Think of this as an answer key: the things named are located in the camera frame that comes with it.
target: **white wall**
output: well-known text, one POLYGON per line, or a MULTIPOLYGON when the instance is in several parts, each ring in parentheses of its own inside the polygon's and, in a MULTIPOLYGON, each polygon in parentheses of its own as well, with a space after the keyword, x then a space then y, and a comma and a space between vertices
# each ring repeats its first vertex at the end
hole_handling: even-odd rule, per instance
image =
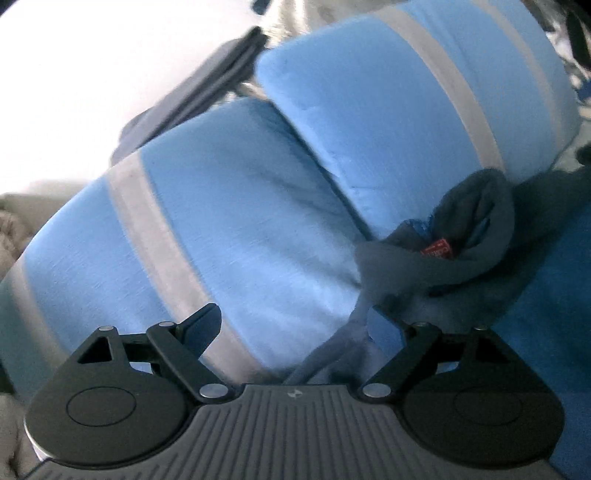
POLYGON ((0 17, 0 194, 37 199, 42 223, 44 197, 58 205, 101 175, 129 119, 256 24, 249 6, 19 0, 0 17))

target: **gray stripe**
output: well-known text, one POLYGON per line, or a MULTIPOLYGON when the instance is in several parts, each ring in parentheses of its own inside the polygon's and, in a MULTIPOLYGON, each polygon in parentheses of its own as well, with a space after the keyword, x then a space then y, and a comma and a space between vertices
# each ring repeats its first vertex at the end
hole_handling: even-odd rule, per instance
POLYGON ((21 257, 9 273, 12 287, 12 298, 17 307, 22 324, 31 336, 37 352, 50 369, 57 369, 70 356, 59 344, 55 334, 46 323, 43 314, 37 307, 25 272, 24 258, 21 257))
POLYGON ((382 8, 374 15, 398 33, 431 70, 462 120, 482 167, 505 171, 486 116, 468 82, 443 47, 415 19, 394 6, 382 8))
MULTIPOLYGON (((107 173, 123 229, 160 299, 178 323, 212 299, 179 246, 144 171, 139 150, 107 173)), ((203 354, 205 363, 234 383, 268 378, 226 320, 203 354)))
POLYGON ((536 60, 534 53, 530 49, 530 46, 497 7, 491 5, 487 0, 472 0, 472 2, 496 22, 499 28, 513 42, 513 45, 523 57, 525 64, 529 68, 531 74, 534 76, 534 80, 540 90, 540 96, 542 97, 542 100, 550 113, 550 121, 553 123, 556 147, 558 149, 562 149, 563 146, 570 142, 570 139, 566 138, 563 119, 560 110, 556 105, 556 99, 554 97, 554 92, 550 82, 546 78, 546 74, 544 73, 544 70, 540 66, 539 62, 536 60))

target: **red label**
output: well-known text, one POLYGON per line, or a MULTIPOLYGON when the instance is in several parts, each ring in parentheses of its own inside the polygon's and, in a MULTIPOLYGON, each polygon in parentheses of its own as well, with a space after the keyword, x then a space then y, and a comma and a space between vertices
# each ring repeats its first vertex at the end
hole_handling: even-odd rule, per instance
POLYGON ((451 260, 453 258, 452 248, 444 238, 437 240, 434 244, 421 250, 421 253, 429 257, 445 258, 446 260, 451 260))

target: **ribbed gray plastic surface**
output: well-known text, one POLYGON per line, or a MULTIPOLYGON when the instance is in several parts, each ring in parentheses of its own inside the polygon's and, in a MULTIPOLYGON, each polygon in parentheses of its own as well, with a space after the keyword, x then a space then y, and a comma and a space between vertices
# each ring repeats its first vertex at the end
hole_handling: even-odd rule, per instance
POLYGON ((388 407, 340 385, 249 385, 205 406, 168 449, 135 465, 83 471, 52 462, 31 480, 558 480, 546 462, 484 471, 417 445, 388 407))

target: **logo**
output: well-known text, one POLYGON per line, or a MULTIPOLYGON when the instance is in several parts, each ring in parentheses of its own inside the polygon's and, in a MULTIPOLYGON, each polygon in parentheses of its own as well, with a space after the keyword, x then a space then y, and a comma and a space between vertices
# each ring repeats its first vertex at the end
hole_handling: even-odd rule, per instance
POLYGON ((287 392, 287 394, 291 398, 300 398, 303 395, 303 393, 301 391, 299 391, 298 389, 295 389, 293 392, 287 392))

